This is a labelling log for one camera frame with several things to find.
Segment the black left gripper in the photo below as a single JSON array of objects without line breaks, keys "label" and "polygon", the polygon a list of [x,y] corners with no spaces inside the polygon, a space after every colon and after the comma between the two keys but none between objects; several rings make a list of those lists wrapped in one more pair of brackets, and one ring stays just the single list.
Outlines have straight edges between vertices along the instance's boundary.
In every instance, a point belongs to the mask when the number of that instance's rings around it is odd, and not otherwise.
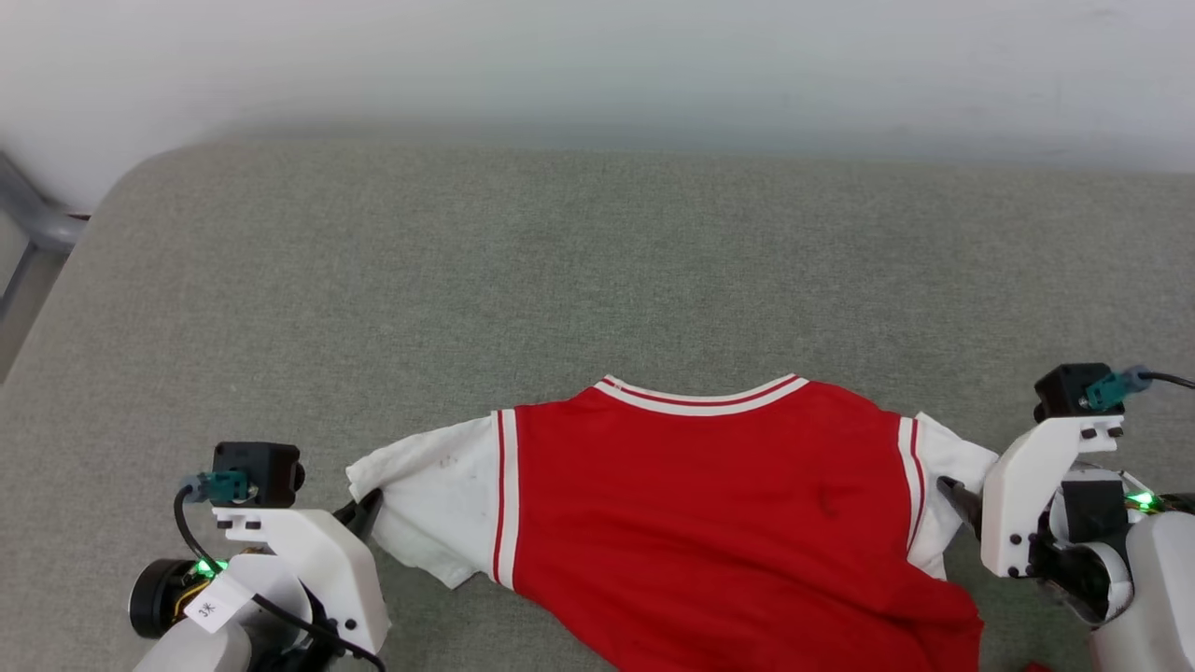
[{"label": "black left gripper", "polygon": [[[354,503],[351,532],[358,540],[363,543],[370,540],[381,506],[384,506],[384,491],[379,488],[374,488]],[[281,621],[304,633],[302,644],[287,650],[280,659],[280,672],[329,672],[333,662],[347,655],[374,666],[374,654],[370,650],[356,647],[341,637],[341,623],[327,616],[320,600],[308,598],[308,604],[313,609],[310,621],[304,621],[287,609],[280,610]]]}]

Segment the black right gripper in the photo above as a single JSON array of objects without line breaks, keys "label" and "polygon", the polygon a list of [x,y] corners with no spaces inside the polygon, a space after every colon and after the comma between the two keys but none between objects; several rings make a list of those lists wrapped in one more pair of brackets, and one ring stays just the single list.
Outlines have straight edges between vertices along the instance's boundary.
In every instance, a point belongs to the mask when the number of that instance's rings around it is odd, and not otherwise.
[{"label": "black right gripper", "polygon": [[[937,489],[975,539],[982,540],[983,501],[964,482],[937,478]],[[1030,544],[1032,576],[1087,627],[1114,621],[1132,601],[1126,481],[1111,469],[1071,469],[1040,517]]]}]

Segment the red and white jersey shirt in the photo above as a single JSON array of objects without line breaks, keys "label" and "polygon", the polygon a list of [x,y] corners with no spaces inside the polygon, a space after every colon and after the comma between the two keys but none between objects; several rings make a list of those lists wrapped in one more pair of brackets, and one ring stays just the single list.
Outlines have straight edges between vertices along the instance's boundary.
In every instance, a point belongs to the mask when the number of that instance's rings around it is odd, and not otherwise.
[{"label": "red and white jersey shirt", "polygon": [[486,574],[624,672],[978,672],[943,554],[994,452],[789,374],[691,397],[598,380],[347,468],[373,537],[451,588]]}]

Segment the grey metal pipe frame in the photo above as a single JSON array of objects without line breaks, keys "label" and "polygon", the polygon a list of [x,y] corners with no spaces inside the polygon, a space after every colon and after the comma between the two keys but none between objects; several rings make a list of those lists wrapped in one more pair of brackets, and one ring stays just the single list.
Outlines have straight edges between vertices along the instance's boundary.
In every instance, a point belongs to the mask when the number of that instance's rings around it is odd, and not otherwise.
[{"label": "grey metal pipe frame", "polygon": [[27,239],[22,259],[0,295],[0,322],[17,300],[38,252],[68,256],[80,242],[91,216],[73,216],[48,203],[25,175],[0,149],[0,212],[8,216]]}]

